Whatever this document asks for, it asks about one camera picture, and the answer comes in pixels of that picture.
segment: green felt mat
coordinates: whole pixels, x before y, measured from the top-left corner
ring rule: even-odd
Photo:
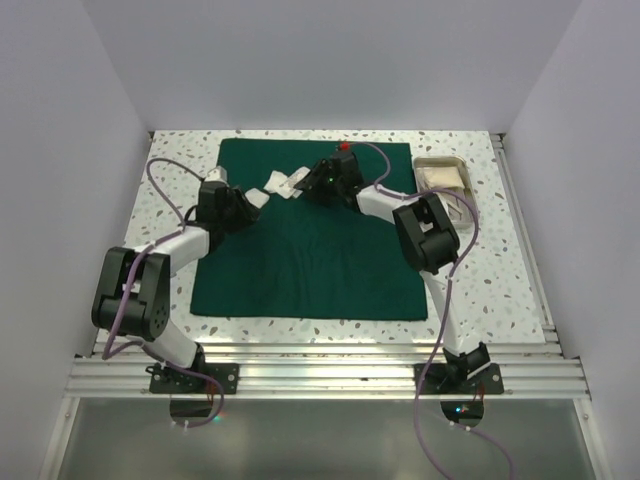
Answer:
[[[262,189],[271,172],[291,175],[328,158],[337,142],[226,139],[218,165],[229,184]],[[386,187],[415,192],[407,144],[378,144],[392,161]],[[385,170],[356,146],[364,178]],[[425,287],[405,262],[395,227],[337,204],[271,195],[258,222],[228,235],[198,263],[191,313],[214,317],[424,320]]]

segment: food container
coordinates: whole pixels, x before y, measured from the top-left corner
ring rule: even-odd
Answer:
[[[478,211],[476,198],[473,193],[473,186],[471,184],[471,179],[469,178],[469,171],[467,170],[467,165],[462,158],[455,156],[416,157],[412,160],[412,165],[414,177],[416,180],[416,188],[419,192],[429,189],[429,185],[427,185],[425,170],[423,170],[424,168],[456,167],[458,169],[458,173],[460,174],[460,178],[462,179],[464,188],[456,187],[451,188],[451,190],[463,195],[465,199],[473,206],[476,212]],[[440,196],[440,198],[443,200],[443,203],[446,204],[449,218],[451,219],[451,223],[453,223],[453,226],[455,228],[467,229],[473,227],[473,217],[469,213],[469,209],[460,200],[446,193],[439,193],[438,196]]]

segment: cable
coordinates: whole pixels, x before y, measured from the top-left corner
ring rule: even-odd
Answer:
[[[189,209],[187,210],[187,213],[184,214],[184,223],[187,223],[189,221],[191,214],[196,211],[196,208],[197,208],[197,205],[192,205],[189,207]]]
[[[484,402],[484,392],[485,392],[484,383],[480,382],[478,384],[478,386],[476,387],[476,391],[473,394],[473,398],[471,399],[471,403],[475,402],[476,398],[478,398],[478,396],[480,397],[480,403],[483,403]]]
[[[118,333],[118,330],[120,329],[120,325],[122,324],[122,319],[124,317],[124,310],[126,308],[127,301],[129,300],[129,296],[131,295],[131,290],[133,289],[133,284],[135,282],[136,274],[138,272],[138,268],[140,266],[140,263],[142,263],[142,260],[144,259],[144,257],[146,257],[155,247],[157,247],[157,246],[159,246],[159,245],[161,245],[161,244],[163,244],[163,243],[165,243],[165,242],[167,242],[167,241],[169,241],[169,240],[171,240],[173,238],[176,238],[176,237],[180,236],[184,232],[184,229],[186,227],[185,217],[182,215],[182,213],[180,213],[180,210],[175,205],[175,203],[173,203],[171,201],[171,199],[167,196],[167,194],[165,194],[162,191],[162,189],[160,188],[160,186],[158,185],[156,180],[153,178],[153,175],[151,174],[151,165],[153,165],[154,163],[157,163],[157,162],[165,162],[165,163],[170,163],[172,165],[176,165],[176,166],[182,168],[184,171],[190,173],[194,177],[198,178],[201,182],[204,181],[203,177],[201,177],[200,175],[195,173],[189,167],[181,164],[180,162],[176,162],[175,160],[170,160],[168,158],[153,158],[153,159],[149,160],[149,162],[147,163],[147,166],[146,166],[146,169],[145,169],[146,173],[147,173],[147,179],[149,180],[149,183],[151,183],[151,186],[158,193],[158,195],[160,195],[160,197],[167,203],[167,205],[169,205],[171,210],[173,210],[173,212],[176,214],[176,216],[180,220],[180,230],[176,230],[175,232],[172,232],[172,233],[170,233],[168,235],[165,235],[164,237],[159,238],[154,243],[147,245],[133,259],[133,263],[131,264],[131,267],[129,268],[129,274],[127,275],[127,281],[125,283],[124,290],[122,292],[122,299],[120,300],[120,304],[118,305],[118,310],[116,312],[116,316],[114,318],[113,325],[111,326],[111,330],[109,331],[109,336],[107,338],[107,342],[106,342],[105,347],[104,347],[104,352],[102,352],[102,359],[103,360],[109,360],[110,358],[113,358],[115,355],[119,354],[123,350],[136,345],[136,346],[142,347],[142,350],[147,355],[149,355],[151,358],[153,358],[153,359],[155,359],[155,360],[157,360],[157,361],[159,361],[161,363],[165,363],[169,368],[175,370],[176,372],[181,373],[183,375],[189,375],[189,376],[192,376],[192,377],[195,377],[195,378],[200,378],[202,380],[205,380],[205,381],[209,382],[211,385],[213,385],[218,390],[218,392],[220,394],[220,403],[218,404],[218,408],[216,410],[212,409],[211,414],[206,419],[195,421],[193,423],[185,422],[185,424],[184,424],[184,426],[186,426],[187,428],[195,428],[195,427],[199,427],[199,426],[202,426],[202,425],[206,425],[207,423],[212,421],[220,413],[220,411],[222,410],[222,406],[224,404],[224,388],[222,388],[222,385],[220,385],[220,383],[217,380],[215,380],[214,378],[209,377],[207,375],[204,375],[202,373],[192,372],[191,370],[187,370],[185,368],[179,367],[178,365],[175,365],[174,363],[165,362],[165,360],[163,358],[158,357],[157,355],[153,354],[153,352],[151,352],[148,348],[146,348],[144,346],[143,342],[141,342],[141,341],[135,341],[134,340],[134,341],[126,342],[126,343],[118,346],[117,348],[115,348],[113,351],[111,350],[111,348],[113,347],[113,342],[115,341],[116,335]]]
[[[191,170],[186,165],[183,165],[180,162],[176,162],[175,160],[171,160],[169,158],[152,158],[147,163],[147,166],[146,166],[145,170],[147,172],[147,179],[149,180],[149,183],[154,188],[154,190],[158,193],[158,195],[160,195],[160,197],[166,202],[166,204],[169,205],[169,208],[171,208],[171,210],[173,210],[173,213],[175,213],[176,216],[178,217],[178,220],[180,220],[180,225],[182,225],[184,227],[184,222],[185,222],[184,216],[182,215],[182,213],[180,213],[180,210],[178,209],[176,204],[173,203],[171,201],[171,199],[167,196],[167,194],[162,191],[162,189],[160,188],[160,186],[158,185],[156,180],[153,178],[153,175],[151,175],[151,165],[153,165],[154,163],[158,163],[158,162],[170,163],[171,165],[175,165],[177,167],[180,167],[185,172],[190,173],[191,175],[196,177],[201,182],[204,182],[204,177],[201,177],[200,175],[198,175],[196,172]]]
[[[453,477],[444,469],[444,467],[442,467],[442,465],[440,465],[440,463],[435,458],[435,456],[433,455],[431,450],[429,450],[429,447],[427,446],[427,443],[424,440],[424,437],[422,436],[422,429],[421,429],[421,426],[420,426],[420,410],[419,410],[420,392],[422,391],[422,386],[424,385],[424,381],[425,381],[425,377],[427,375],[427,371],[429,370],[429,367],[433,363],[433,359],[436,356],[436,352],[438,351],[438,348],[440,348],[440,345],[442,344],[442,338],[444,336],[444,329],[446,327],[447,318],[449,316],[449,307],[451,305],[451,296],[452,296],[452,293],[453,293],[453,275],[455,274],[455,272],[458,269],[458,267],[461,265],[461,263],[464,260],[464,258],[469,254],[469,252],[471,251],[471,249],[475,245],[475,243],[476,243],[476,241],[478,239],[478,234],[480,233],[480,222],[478,221],[478,213],[476,212],[476,210],[473,208],[473,206],[469,203],[469,201],[463,195],[459,195],[458,193],[453,192],[451,190],[448,190],[446,188],[432,188],[430,190],[417,192],[417,193],[414,193],[414,194],[411,194],[411,195],[402,195],[402,194],[398,194],[396,192],[393,192],[393,191],[385,189],[382,185],[380,185],[380,182],[382,182],[385,178],[387,178],[389,176],[389,174],[391,173],[391,161],[389,160],[389,157],[387,156],[387,154],[384,153],[382,151],[382,149],[379,148],[377,145],[374,145],[372,143],[367,143],[367,142],[349,142],[349,145],[366,145],[366,146],[368,146],[370,148],[373,148],[378,153],[380,153],[380,155],[384,159],[387,168],[386,168],[385,172],[382,175],[380,175],[373,182],[373,185],[376,188],[376,190],[378,192],[380,192],[382,195],[386,195],[388,197],[395,198],[395,199],[398,199],[398,200],[410,200],[410,199],[413,199],[413,198],[422,197],[422,196],[427,195],[429,193],[447,193],[447,194],[452,195],[453,197],[455,197],[460,202],[462,202],[465,205],[465,207],[467,207],[467,209],[469,209],[469,213],[473,217],[474,230],[473,230],[473,235],[471,237],[471,241],[469,242],[469,245],[467,246],[467,248],[464,249],[462,254],[454,262],[453,266],[451,267],[451,270],[449,270],[449,278],[447,279],[447,292],[446,292],[446,298],[445,298],[445,304],[444,304],[444,311],[442,312],[440,330],[438,332],[438,337],[436,338],[436,343],[435,343],[435,345],[433,347],[433,350],[431,350],[431,353],[429,354],[429,358],[427,359],[427,363],[425,363],[424,368],[422,369],[422,372],[420,373],[420,377],[418,379],[418,385],[416,387],[416,395],[415,395],[414,401],[413,401],[413,426],[414,426],[414,429],[416,431],[416,437],[418,438],[418,443],[420,443],[420,446],[422,447],[422,451],[427,456],[427,458],[429,459],[431,464],[436,468],[436,470],[438,470],[438,472],[440,472],[442,474],[443,477],[447,478],[448,480],[453,480]],[[456,425],[458,428],[460,428],[462,430],[466,430],[466,427],[464,425],[459,425],[459,424],[454,424],[454,425]],[[515,470],[516,470],[515,469],[515,464],[514,464],[513,458],[511,457],[509,452],[507,452],[506,448],[504,448],[502,446],[502,444],[500,444],[496,439],[494,439],[493,437],[489,436],[488,434],[486,434],[484,432],[481,432],[481,431],[479,431],[477,429],[471,429],[470,432],[473,433],[474,435],[477,435],[478,437],[488,441],[489,443],[493,444],[498,450],[500,450],[502,452],[502,454],[507,459],[507,462],[509,463],[509,480],[515,480],[515,478],[516,478],[516,476],[515,476],[516,475],[515,474]]]

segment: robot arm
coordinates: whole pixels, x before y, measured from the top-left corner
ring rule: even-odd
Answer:
[[[170,279],[216,250],[226,234],[255,223],[259,214],[241,190],[229,187],[226,172],[218,167],[200,186],[195,220],[142,260],[117,334],[141,343],[154,358],[204,373],[202,347],[171,321]],[[112,329],[133,260],[146,247],[114,247],[107,252],[91,311],[96,327]]]
[[[446,281],[440,268],[458,259],[460,240],[435,194],[407,199],[407,195],[367,184],[354,153],[349,149],[320,160],[296,188],[312,201],[330,205],[335,200],[363,215],[395,225],[403,256],[425,281],[436,311],[443,318]],[[449,376],[464,382],[490,365],[486,346],[474,332],[464,332],[459,312],[450,303],[443,347]]]

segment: white wall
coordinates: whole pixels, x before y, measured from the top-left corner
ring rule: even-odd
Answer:
[[[640,471],[640,3],[584,0],[507,135],[566,352],[621,479]]]
[[[0,2],[0,478],[38,474],[145,137],[78,0]]]
[[[579,0],[84,0],[150,129],[504,132]]]

